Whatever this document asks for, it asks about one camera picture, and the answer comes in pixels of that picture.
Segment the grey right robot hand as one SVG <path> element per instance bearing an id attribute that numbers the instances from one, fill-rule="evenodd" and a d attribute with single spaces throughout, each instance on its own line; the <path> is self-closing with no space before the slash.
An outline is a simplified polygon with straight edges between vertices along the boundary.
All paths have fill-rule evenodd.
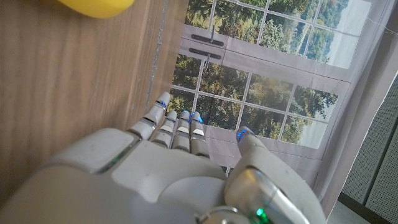
<path id="1" fill-rule="evenodd" d="M 325 223 L 312 189 L 247 127 L 229 174 L 201 116 L 164 92 L 126 131 L 104 128 L 52 156 L 1 208 L 2 223 Z"/>

